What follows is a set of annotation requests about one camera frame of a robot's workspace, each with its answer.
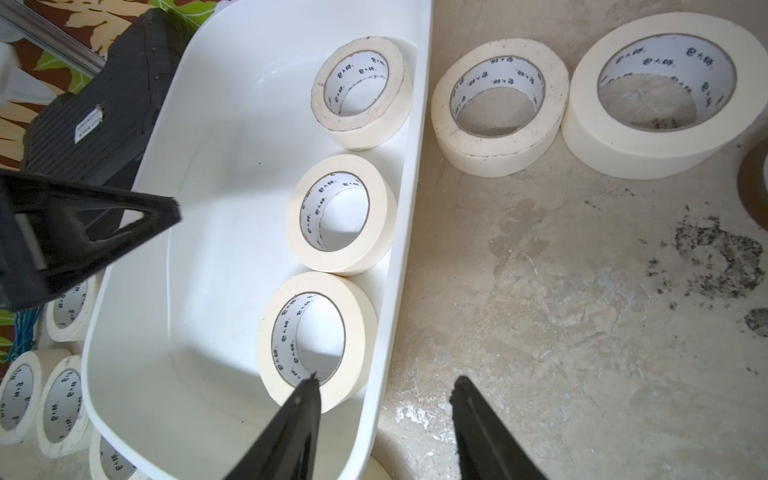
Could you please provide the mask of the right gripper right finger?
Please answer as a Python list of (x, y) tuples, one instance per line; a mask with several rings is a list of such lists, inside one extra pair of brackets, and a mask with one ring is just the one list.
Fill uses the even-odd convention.
[(450, 404), (462, 479), (546, 479), (467, 376)]

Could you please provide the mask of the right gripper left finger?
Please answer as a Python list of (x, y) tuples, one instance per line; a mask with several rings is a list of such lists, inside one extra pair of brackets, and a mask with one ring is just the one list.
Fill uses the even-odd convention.
[(320, 383), (312, 374), (294, 389), (225, 479), (311, 479), (320, 417)]

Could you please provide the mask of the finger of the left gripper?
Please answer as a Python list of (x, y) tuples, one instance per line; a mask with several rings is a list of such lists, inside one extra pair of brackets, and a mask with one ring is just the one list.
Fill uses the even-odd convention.
[[(103, 240), (78, 213), (122, 209), (141, 217)], [(1, 172), (1, 308), (18, 312), (54, 300), (181, 221), (171, 197)]]

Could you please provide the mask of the masking tape roll two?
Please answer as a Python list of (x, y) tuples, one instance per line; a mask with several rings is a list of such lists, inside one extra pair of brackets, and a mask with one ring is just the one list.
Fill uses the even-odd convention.
[(67, 343), (85, 340), (103, 276), (103, 271), (98, 272), (45, 306), (45, 327), (53, 341)]

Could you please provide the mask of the white plastic storage box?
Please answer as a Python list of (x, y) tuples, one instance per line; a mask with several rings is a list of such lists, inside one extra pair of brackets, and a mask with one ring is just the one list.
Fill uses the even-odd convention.
[(179, 224), (105, 272), (83, 360), (87, 411), (154, 479), (221, 479), (278, 411), (259, 376), (259, 322), (303, 271), (285, 232), (289, 198), (340, 152), (311, 110), (337, 48), (392, 39), (414, 81), (408, 120), (366, 158), (398, 205), (387, 255), (355, 277), (378, 315), (369, 381), (321, 418), (314, 475), (357, 479), (377, 434), (419, 175), (430, 61), (429, 1), (238, 1), (185, 49), (134, 187), (174, 198)]

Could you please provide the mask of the masking tape roll three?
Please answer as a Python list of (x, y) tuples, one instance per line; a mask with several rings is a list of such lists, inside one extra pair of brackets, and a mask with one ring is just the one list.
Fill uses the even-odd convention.
[(1, 445), (35, 440), (43, 390), (54, 368), (69, 357), (66, 349), (28, 351), (9, 367), (1, 384)]

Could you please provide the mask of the masking tape roll seven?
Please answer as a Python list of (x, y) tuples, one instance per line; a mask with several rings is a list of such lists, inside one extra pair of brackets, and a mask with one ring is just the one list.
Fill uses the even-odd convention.
[(89, 447), (89, 470), (92, 479), (149, 480), (150, 477), (128, 461), (97, 431), (92, 432)]

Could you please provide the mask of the masking tape roll four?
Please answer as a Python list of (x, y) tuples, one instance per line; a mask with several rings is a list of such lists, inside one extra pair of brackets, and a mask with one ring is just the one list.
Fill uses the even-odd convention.
[(93, 425), (84, 401), (81, 364), (80, 355), (65, 357), (44, 386), (37, 439), (46, 458), (57, 459), (89, 448)]

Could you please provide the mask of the masking tape roll eight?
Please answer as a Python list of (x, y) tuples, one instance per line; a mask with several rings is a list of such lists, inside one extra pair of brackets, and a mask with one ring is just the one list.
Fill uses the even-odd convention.
[[(438, 146), (462, 172), (496, 178), (519, 172), (539, 159), (560, 128), (569, 94), (564, 62), (547, 45), (525, 38), (482, 44), (447, 69), (431, 100)], [(480, 136), (458, 123), (459, 114), (479, 94), (513, 89), (524, 94), (536, 114), (506, 135)]]

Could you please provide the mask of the masking tape roll twelve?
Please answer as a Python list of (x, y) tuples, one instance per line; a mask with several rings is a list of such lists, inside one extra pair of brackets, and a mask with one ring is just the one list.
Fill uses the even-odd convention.
[(359, 479), (360, 480), (391, 480), (391, 476), (374, 457), (370, 456), (364, 467), (364, 470), (359, 476)]

